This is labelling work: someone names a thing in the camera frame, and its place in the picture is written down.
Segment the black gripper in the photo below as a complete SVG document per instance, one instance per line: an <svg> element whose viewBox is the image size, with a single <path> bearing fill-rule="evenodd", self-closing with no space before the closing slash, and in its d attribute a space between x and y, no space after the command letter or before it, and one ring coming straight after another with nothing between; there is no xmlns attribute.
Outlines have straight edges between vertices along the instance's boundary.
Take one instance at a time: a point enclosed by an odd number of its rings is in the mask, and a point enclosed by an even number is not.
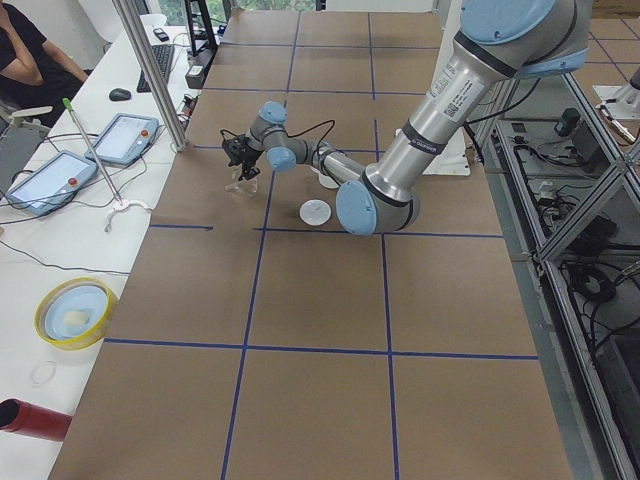
<svg viewBox="0 0 640 480"><path fill-rule="evenodd" d="M255 165L258 151L249 145L249 139L245 135L226 139L225 153L229 167L241 166L239 181L250 181L260 174L260 169Z"/></svg>

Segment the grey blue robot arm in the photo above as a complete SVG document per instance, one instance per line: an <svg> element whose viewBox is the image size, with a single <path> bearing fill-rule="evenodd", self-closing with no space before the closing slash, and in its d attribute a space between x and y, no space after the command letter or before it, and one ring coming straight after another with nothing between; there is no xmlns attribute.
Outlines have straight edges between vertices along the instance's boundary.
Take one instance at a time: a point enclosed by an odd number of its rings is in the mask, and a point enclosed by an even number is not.
<svg viewBox="0 0 640 480"><path fill-rule="evenodd" d="M241 179L255 177L264 156L286 172L309 165L339 188L336 213L353 235L398 231L419 213L413 187L496 83L579 69L588 51L590 1L464 1L453 53L381 160L362 166L324 141L291 136L287 112L266 102L248 131L223 141Z"/></svg>

